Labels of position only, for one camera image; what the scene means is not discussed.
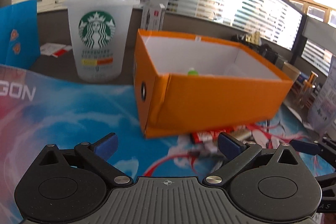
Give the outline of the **colourful anime desk mat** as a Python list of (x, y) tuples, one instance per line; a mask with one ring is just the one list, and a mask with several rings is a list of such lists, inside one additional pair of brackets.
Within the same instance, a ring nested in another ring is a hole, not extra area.
[[(228, 185), (203, 179), (228, 160), (218, 140), (147, 139), (131, 85), (81, 85), (1, 66), (1, 223), (313, 223), (335, 215), (335, 141), (321, 153), (285, 107), (247, 128), (261, 155)], [(108, 185), (74, 147), (115, 133), (109, 164), (133, 179)]]

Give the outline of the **orange cardboard box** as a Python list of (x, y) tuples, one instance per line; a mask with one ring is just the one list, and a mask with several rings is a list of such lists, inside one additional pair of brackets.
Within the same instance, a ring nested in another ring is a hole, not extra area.
[[(188, 76), (190, 68), (198, 76)], [(240, 126), (273, 118), (292, 80), (236, 42), (139, 30), (134, 91), (147, 138)]]

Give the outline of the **yellow toy brick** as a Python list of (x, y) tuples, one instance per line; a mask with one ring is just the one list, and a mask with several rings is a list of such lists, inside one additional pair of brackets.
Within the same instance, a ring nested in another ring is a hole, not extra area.
[(247, 34), (246, 37), (245, 37), (245, 41), (247, 43), (251, 43), (251, 44), (260, 46), (261, 45), (260, 32), (255, 31), (254, 33)]

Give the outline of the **red white paper card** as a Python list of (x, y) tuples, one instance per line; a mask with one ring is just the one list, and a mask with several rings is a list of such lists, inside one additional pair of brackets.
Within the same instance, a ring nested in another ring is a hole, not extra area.
[(52, 56), (56, 58), (71, 50), (72, 46), (57, 43), (45, 43), (40, 47), (41, 55)]

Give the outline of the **clear tall box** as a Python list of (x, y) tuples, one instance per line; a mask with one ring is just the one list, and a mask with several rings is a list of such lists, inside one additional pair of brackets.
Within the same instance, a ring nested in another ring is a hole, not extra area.
[(161, 31), (169, 0), (147, 0), (143, 5), (140, 29)]

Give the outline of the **purple white refill pouch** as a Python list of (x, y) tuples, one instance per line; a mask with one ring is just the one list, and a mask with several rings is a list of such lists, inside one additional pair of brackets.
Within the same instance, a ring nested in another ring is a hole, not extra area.
[(335, 56), (331, 58), (328, 77), (310, 107), (307, 121), (322, 136), (335, 122)]

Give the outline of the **silver tube with label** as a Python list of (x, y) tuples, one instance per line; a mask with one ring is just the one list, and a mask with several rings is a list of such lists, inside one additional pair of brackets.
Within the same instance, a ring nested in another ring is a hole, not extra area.
[(247, 128), (240, 128), (231, 133), (231, 136), (239, 141), (244, 141), (252, 137), (252, 131)]

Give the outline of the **beige paper cup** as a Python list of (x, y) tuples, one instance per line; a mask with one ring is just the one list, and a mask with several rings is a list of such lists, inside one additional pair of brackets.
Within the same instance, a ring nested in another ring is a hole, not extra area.
[(301, 72), (295, 66), (291, 65), (288, 62), (284, 62), (282, 66), (282, 71), (293, 81), (295, 82), (300, 76)]

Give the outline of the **black mesh desk organizer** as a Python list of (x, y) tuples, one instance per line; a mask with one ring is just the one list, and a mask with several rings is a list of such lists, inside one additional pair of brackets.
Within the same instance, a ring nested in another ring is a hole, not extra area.
[(233, 35), (230, 38), (230, 41), (238, 42), (241, 44), (244, 44), (245, 46), (249, 47), (250, 49), (257, 52), (259, 55), (270, 61), (272, 64), (276, 64), (276, 61), (278, 59), (278, 53), (274, 51), (268, 44), (253, 44), (251, 42), (247, 42), (247, 36), (246, 35)]

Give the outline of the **blue paper bag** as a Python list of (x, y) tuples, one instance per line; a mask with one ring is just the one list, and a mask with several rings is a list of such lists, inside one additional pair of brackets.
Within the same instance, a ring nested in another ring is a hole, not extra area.
[(1, 64), (29, 69), (41, 55), (37, 0), (1, 8)]

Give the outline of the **red flat package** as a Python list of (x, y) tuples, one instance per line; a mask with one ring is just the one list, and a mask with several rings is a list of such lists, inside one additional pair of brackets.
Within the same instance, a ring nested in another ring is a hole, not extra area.
[(221, 129), (215, 129), (215, 130), (206, 130), (206, 131), (200, 131), (200, 132), (192, 132), (190, 134), (191, 141), (194, 144), (199, 143), (206, 143), (209, 141), (216, 141), (218, 139), (218, 136), (224, 132), (224, 133), (231, 133), (234, 131), (234, 127), (228, 126)]

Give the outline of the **Starbucks frosted plastic cup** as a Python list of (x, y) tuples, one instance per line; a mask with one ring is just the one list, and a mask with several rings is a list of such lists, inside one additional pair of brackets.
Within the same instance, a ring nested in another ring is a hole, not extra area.
[(139, 0), (66, 0), (76, 70), (102, 83), (121, 74), (133, 7)]

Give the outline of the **green cap small bottle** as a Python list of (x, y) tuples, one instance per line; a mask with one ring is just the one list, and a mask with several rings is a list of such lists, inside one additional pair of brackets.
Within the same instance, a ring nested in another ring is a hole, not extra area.
[(198, 76), (199, 73), (197, 70), (195, 70), (194, 68), (190, 68), (189, 71), (187, 72), (188, 76)]

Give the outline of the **gold cap perfume bottle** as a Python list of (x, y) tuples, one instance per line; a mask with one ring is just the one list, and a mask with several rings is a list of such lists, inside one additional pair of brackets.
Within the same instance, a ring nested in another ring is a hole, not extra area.
[(306, 102), (308, 101), (313, 89), (315, 88), (315, 81), (318, 78), (318, 74), (311, 71), (310, 76), (307, 80), (303, 82), (303, 86), (298, 94), (298, 107), (303, 109)]

